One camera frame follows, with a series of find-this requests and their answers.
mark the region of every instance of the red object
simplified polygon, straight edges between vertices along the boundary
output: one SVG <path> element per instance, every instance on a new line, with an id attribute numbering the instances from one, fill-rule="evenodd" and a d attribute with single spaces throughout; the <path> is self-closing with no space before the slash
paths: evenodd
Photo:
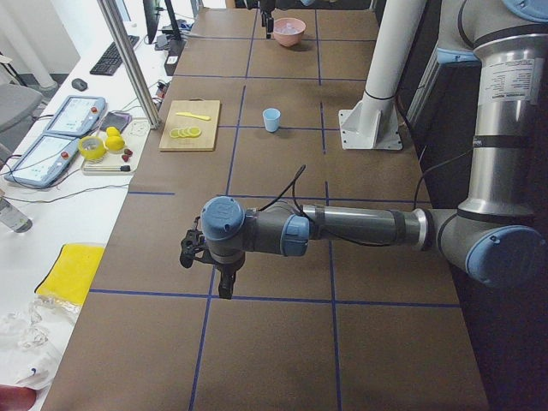
<path id="1" fill-rule="evenodd" d="M 0 385 L 0 411 L 28 411 L 35 402 L 33 389 Z"/>

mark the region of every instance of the wooden cutting board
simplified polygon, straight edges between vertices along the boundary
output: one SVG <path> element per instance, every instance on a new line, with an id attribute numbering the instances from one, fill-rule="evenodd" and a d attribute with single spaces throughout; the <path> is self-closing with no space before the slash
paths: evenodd
<path id="1" fill-rule="evenodd" d="M 219 100 L 173 100 L 170 112 L 165 120 L 162 139 L 159 149 L 161 152 L 212 152 L 215 150 L 217 138 L 217 125 L 221 102 Z M 201 116 L 209 116 L 211 120 L 205 121 L 197 118 L 178 116 L 176 113 L 188 111 Z M 199 127 L 200 137 L 178 138 L 170 136 L 174 128 Z"/>

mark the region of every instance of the keyboard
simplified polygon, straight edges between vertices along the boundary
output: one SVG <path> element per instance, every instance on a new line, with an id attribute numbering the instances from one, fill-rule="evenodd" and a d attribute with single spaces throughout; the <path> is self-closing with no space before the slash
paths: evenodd
<path id="1" fill-rule="evenodd" d="M 128 36 L 128 38 L 131 45 L 135 47 L 139 41 L 139 36 Z M 120 53 L 118 53 L 116 45 L 112 42 L 89 73 L 95 75 L 113 75 L 121 65 L 122 58 L 120 57 Z"/>

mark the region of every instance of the lemon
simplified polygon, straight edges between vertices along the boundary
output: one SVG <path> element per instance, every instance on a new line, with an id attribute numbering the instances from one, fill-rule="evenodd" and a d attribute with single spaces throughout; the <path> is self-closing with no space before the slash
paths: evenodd
<path id="1" fill-rule="evenodd" d="M 106 138 L 106 141 L 104 142 L 104 144 L 106 145 L 106 148 L 108 148 L 112 152 L 117 152 L 123 149 L 123 147 L 126 145 L 126 142 L 123 140 L 121 135 L 115 134 L 115 135 L 109 135 Z"/>
<path id="2" fill-rule="evenodd" d="M 112 135 L 120 135 L 120 130 L 118 130 L 116 127 L 107 127 L 105 131 L 106 135 L 108 135 L 109 137 L 111 137 Z"/>

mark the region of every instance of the gray chair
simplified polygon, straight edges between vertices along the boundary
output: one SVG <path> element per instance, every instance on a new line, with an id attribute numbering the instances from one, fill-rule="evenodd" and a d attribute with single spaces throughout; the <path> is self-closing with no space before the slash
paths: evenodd
<path id="1" fill-rule="evenodd" d="M 13 84 L 0 85 L 0 150 L 6 151 L 8 156 L 11 150 L 6 147 L 4 135 L 7 130 L 31 116 L 42 101 L 42 94 L 29 87 Z"/>

